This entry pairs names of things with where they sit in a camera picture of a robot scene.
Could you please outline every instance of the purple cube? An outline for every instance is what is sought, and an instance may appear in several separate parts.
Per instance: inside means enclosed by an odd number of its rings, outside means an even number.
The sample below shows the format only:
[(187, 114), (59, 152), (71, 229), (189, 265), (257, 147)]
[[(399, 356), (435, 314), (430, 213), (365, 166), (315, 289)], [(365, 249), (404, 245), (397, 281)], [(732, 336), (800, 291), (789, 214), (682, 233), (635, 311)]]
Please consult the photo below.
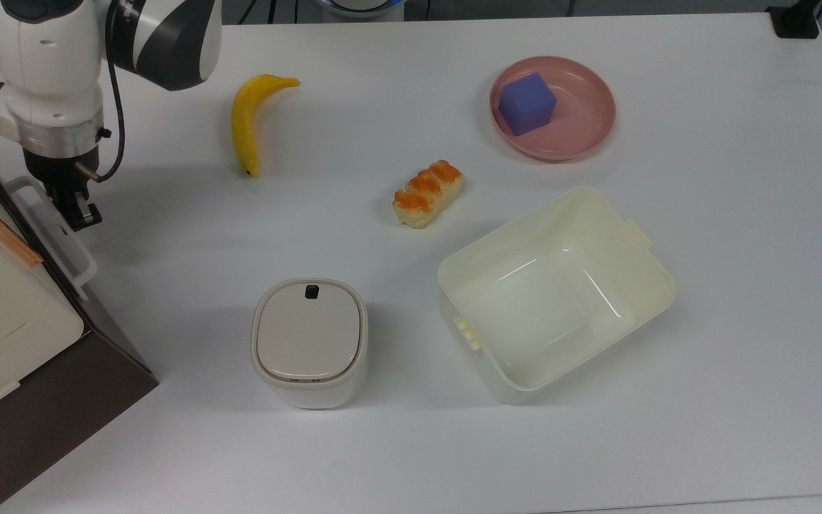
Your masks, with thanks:
[(499, 113), (509, 124), (513, 136), (551, 123), (554, 107), (557, 107), (557, 97), (538, 73), (506, 84), (499, 97)]

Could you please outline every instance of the table surface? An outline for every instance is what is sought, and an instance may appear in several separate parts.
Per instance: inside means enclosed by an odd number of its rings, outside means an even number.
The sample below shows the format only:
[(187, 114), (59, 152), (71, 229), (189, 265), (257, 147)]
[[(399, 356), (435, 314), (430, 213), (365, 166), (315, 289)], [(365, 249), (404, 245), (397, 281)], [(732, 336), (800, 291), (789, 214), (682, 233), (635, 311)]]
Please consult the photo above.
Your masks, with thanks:
[(822, 514), (822, 495), (591, 510), (591, 514)]
[[(0, 512), (539, 512), (822, 494), (822, 36), (777, 39), (766, 14), (223, 36), (218, 69), (192, 90), (121, 72), (126, 157), (91, 188), (104, 222), (81, 232), (100, 263), (94, 292), (161, 384)], [(534, 55), (610, 85), (617, 121), (596, 155), (537, 162), (490, 124), (493, 78)], [(229, 106), (258, 73), (303, 84), (263, 105), (263, 171), (245, 178)], [(430, 227), (399, 225), (392, 192), (437, 159), (466, 173), (465, 189)], [(0, 173), (22, 169), (0, 140)], [(575, 186), (635, 219), (678, 295), (528, 404), (499, 404), (441, 318), (437, 267)], [(301, 276), (349, 283), (368, 305), (370, 374), (339, 410), (287, 407), (250, 362), (262, 293)]]

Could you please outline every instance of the yellow banana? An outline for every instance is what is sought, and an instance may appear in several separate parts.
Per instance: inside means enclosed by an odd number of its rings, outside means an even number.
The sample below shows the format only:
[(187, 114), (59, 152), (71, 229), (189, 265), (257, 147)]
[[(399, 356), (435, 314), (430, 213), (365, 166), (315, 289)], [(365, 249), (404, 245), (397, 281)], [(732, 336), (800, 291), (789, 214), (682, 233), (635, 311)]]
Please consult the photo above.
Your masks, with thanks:
[(258, 105), (284, 88), (300, 85), (297, 79), (285, 79), (274, 75), (257, 75), (242, 85), (234, 97), (230, 113), (230, 127), (234, 137), (234, 150), (237, 159), (251, 176), (258, 175), (258, 147), (253, 133), (253, 117)]

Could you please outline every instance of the bread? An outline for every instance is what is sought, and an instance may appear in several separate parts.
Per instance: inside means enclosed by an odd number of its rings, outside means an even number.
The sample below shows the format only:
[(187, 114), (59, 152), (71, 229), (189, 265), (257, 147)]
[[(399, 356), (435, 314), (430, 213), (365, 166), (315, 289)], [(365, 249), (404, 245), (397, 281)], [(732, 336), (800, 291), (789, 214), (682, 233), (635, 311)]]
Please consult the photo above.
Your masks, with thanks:
[(457, 195), (465, 176), (446, 161), (437, 161), (408, 180), (405, 189), (395, 192), (392, 209), (398, 221), (413, 228), (423, 228), (436, 218)]

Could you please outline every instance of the white handle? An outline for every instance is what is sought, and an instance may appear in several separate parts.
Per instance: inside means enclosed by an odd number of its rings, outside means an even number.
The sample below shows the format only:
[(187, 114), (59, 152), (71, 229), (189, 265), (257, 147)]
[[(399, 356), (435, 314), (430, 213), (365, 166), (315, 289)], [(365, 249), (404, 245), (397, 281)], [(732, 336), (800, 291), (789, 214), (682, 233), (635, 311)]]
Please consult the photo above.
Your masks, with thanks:
[(477, 334), (474, 333), (474, 329), (471, 328), (471, 325), (467, 322), (465, 316), (459, 316), (459, 318), (456, 318), (456, 326), (459, 328), (459, 332), (462, 333), (465, 340), (469, 342), (471, 349), (478, 351), (482, 348), (483, 343), (480, 342), (480, 338), (478, 338)]
[(14, 202), (19, 205), (22, 211), (25, 211), (27, 221), (35, 225), (34, 228), (37, 233), (45, 233), (46, 227), (42, 227), (37, 224), (33, 220), (33, 217), (27, 216), (30, 212), (30, 207), (26, 205), (26, 202), (23, 201), (20, 196), (17, 196), (14, 193), (23, 188), (32, 188), (36, 194), (40, 196), (43, 212), (46, 212), (46, 215), (49, 216), (50, 221), (53, 221), (59, 225), (62, 234), (66, 235), (66, 241), (70, 241), (78, 253), (81, 254), (81, 257), (84, 259), (84, 267), (81, 271), (75, 274), (75, 276), (72, 276), (72, 274), (69, 273), (69, 267), (66, 266), (61, 259), (59, 259), (58, 255), (52, 251), (52, 248), (49, 249), (49, 253), (53, 256), (53, 259), (56, 261), (56, 265), (62, 270), (62, 273), (66, 274), (66, 277), (68, 277), (68, 280), (72, 283), (72, 286), (75, 286), (75, 291), (78, 293), (78, 296), (80, 296), (82, 300), (87, 300), (88, 296), (81, 290), (81, 287), (84, 286), (85, 283), (88, 283), (92, 278), (94, 278), (95, 274), (97, 274), (97, 261), (94, 260), (91, 252), (88, 251), (88, 249), (84, 246), (84, 243), (78, 239), (78, 236), (75, 235), (75, 231), (71, 230), (71, 227), (69, 227), (69, 224), (65, 221), (65, 218), (62, 218), (62, 215), (60, 215), (52, 204), (49, 203), (45, 190), (43, 190), (42, 186), (40, 186), (36, 180), (30, 178), (30, 176), (19, 176), (18, 178), (6, 183), (4, 188), (6, 188), (6, 191), (12, 195)]

